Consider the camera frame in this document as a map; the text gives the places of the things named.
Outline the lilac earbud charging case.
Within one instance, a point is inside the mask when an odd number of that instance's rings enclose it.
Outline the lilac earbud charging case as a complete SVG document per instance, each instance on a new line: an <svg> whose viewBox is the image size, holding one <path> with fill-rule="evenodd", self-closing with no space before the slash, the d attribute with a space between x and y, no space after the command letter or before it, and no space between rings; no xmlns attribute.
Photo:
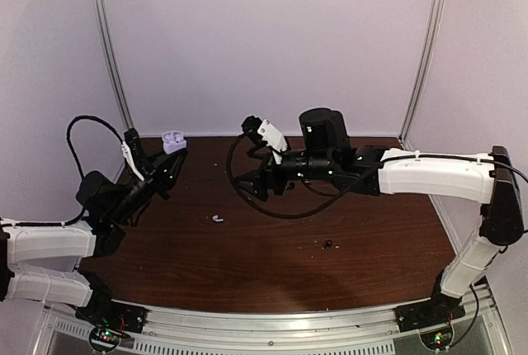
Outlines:
<svg viewBox="0 0 528 355"><path fill-rule="evenodd" d="M184 133L181 131L171 130L164 132L161 139L165 154L173 154L187 147Z"/></svg>

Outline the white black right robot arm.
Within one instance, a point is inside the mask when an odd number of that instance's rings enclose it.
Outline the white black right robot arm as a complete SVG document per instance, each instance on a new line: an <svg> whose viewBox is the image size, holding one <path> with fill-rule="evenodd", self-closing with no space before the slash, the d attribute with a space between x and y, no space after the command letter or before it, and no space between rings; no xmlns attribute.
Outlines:
<svg viewBox="0 0 528 355"><path fill-rule="evenodd" d="M285 135L269 120L249 116L237 142L249 139L250 159L257 169L234 175L234 152L227 157L227 174L236 193L251 208L277 219L304 219L330 207L348 192L368 195L418 194L447 197L479 206L477 226L455 258L440 272L423 316L440 323L470 287L485 274L495 257L526 234L517 180L507 149L489 153L439 154L388 146L352 147L339 111L314 108L299 117L304 148L292 149ZM297 214L272 212L259 204L269 195L281 196L293 182L325 182L336 189L327 201Z"/></svg>

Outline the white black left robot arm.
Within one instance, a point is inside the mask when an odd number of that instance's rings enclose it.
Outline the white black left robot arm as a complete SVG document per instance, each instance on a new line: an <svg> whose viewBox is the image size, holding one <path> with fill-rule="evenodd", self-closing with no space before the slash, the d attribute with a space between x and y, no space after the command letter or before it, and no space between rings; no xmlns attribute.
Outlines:
<svg viewBox="0 0 528 355"><path fill-rule="evenodd" d="M167 200L188 152L144 158L125 184L98 171L82 179L76 198L80 216L65 222L1 221L1 298L61 303L86 309L101 325L118 319L110 289L93 272L57 271L37 259L100 258L115 253L155 196Z"/></svg>

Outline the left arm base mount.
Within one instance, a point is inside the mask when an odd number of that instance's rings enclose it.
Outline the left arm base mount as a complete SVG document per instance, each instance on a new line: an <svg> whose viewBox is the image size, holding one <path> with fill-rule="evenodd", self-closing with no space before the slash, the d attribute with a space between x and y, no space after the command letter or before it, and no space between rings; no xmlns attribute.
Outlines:
<svg viewBox="0 0 528 355"><path fill-rule="evenodd" d="M111 289L94 272L80 274L87 279L92 294L84 307L74 306L75 315L93 326L102 326L119 332L141 334L147 310L113 299Z"/></svg>

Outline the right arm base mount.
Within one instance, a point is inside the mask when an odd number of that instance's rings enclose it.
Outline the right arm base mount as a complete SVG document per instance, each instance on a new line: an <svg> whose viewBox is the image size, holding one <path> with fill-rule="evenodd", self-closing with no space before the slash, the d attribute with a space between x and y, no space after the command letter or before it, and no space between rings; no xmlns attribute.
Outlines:
<svg viewBox="0 0 528 355"><path fill-rule="evenodd" d="M428 300L397 306L394 310L400 332L447 324L465 316L461 296L448 296L435 286Z"/></svg>

